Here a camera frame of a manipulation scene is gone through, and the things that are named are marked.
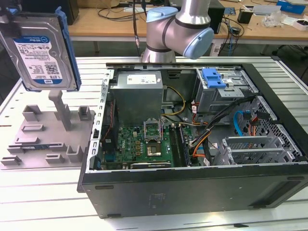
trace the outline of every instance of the gray stand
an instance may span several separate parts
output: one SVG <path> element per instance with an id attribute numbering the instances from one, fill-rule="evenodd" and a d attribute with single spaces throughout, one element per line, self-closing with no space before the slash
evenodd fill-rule
<path id="1" fill-rule="evenodd" d="M 25 107 L 25 120 L 8 148 L 12 155 L 1 159 L 1 169 L 81 166 L 94 111 L 80 106 L 71 112 L 60 90 L 50 91 L 49 99 L 56 112 L 41 112 L 37 105 Z"/>

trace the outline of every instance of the slatted table surface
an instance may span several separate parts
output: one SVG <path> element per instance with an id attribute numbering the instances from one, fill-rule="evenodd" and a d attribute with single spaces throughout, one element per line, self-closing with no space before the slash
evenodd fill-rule
<path id="1" fill-rule="evenodd" d="M 64 92 L 64 103 L 71 110 L 80 105 L 95 110 L 105 63 L 116 62 L 138 59 L 78 58 L 83 85 L 79 92 Z M 307 88 L 282 62 L 264 57 L 205 57 L 198 62 L 252 63 L 308 132 Z M 55 111 L 48 92 L 26 92 L 19 81 L 0 107 L 0 158 L 8 155 L 6 148 L 24 119 L 21 112 L 27 104 Z M 238 223 L 248 226 L 242 231 L 308 230 L 308 189 L 275 209 L 102 220 L 87 195 L 76 191 L 79 172 L 79 168 L 0 171 L 0 230 L 230 230 L 237 229 L 234 224 Z"/>

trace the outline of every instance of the ram slot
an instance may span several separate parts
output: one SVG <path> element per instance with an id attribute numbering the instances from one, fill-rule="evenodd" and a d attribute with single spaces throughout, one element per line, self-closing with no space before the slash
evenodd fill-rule
<path id="1" fill-rule="evenodd" d="M 175 167 L 181 167 L 181 155 L 179 151 L 179 146 L 176 138 L 176 131 L 169 125 L 169 137 L 170 145 L 172 150 L 173 162 Z"/>
<path id="2" fill-rule="evenodd" d="M 185 141 L 183 137 L 183 133 L 181 133 L 181 127 L 175 128 L 176 138 L 177 138 L 177 147 L 180 154 L 180 162 L 182 167 L 186 167 L 189 163 L 189 160 L 186 159 L 185 153 Z"/>

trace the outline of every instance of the power supply label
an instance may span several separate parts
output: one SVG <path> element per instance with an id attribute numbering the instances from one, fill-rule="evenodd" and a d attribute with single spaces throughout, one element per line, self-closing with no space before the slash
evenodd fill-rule
<path id="1" fill-rule="evenodd" d="M 156 75 L 128 75 L 127 84 L 156 84 Z"/>
<path id="2" fill-rule="evenodd" d="M 50 55 L 51 42 L 46 36 L 21 36 L 14 43 L 31 78 L 39 84 L 59 84 L 62 75 L 58 62 Z"/>

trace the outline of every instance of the blue box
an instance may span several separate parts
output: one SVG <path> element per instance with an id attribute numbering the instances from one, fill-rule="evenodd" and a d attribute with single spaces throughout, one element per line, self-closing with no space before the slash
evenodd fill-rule
<path id="1" fill-rule="evenodd" d="M 305 9 L 305 5 L 292 5 L 286 1 L 278 0 L 277 6 L 281 6 L 281 11 L 287 11 L 291 13 L 302 14 Z"/>

